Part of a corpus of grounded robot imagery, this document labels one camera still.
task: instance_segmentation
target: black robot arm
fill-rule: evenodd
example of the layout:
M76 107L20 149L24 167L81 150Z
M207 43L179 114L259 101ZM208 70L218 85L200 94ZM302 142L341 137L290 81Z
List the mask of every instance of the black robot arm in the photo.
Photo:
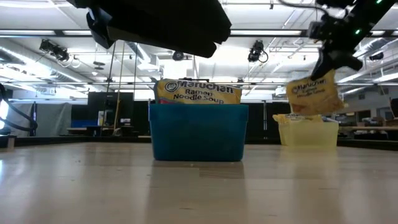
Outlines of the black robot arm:
M317 0L318 4L328 7L354 6L344 18L335 18L324 14L321 21L311 22L308 36L323 42L319 49L319 59L311 79L324 76L331 69L350 67L362 68L362 61L353 56L355 47L367 36L397 0Z

